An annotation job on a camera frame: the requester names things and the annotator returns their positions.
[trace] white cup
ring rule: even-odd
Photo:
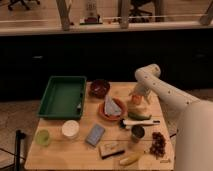
[[[62,125],[62,134],[69,139],[75,139],[78,136],[79,123],[75,120],[66,121]]]

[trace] orange bowl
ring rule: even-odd
[[[121,108],[121,114],[119,116],[114,116],[114,115],[106,115],[104,112],[104,106],[105,106],[105,102],[101,103],[99,105],[98,108],[98,114],[109,121],[118,121],[121,118],[123,118],[124,114],[126,113],[126,106],[124,105],[124,103],[122,101],[120,101],[119,99],[113,98],[114,102]]]

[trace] grapes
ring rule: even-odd
[[[152,146],[150,147],[150,153],[156,157],[163,157],[165,154],[166,140],[160,132],[152,133]]]

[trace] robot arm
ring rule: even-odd
[[[138,85],[135,88],[135,92],[144,96],[147,95],[149,90],[152,90],[162,100],[178,110],[183,110],[192,102],[199,100],[197,97],[161,81],[157,78],[159,76],[160,68],[156,64],[137,69],[135,77]]]
[[[162,100],[180,110],[175,146],[174,171],[213,170],[213,103],[198,99],[161,80],[153,64],[135,72],[136,93],[153,90]]]

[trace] wall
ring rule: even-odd
[[[212,29],[8,36],[0,38],[0,100],[41,98],[51,75],[135,81],[157,63],[182,89],[212,87]]]

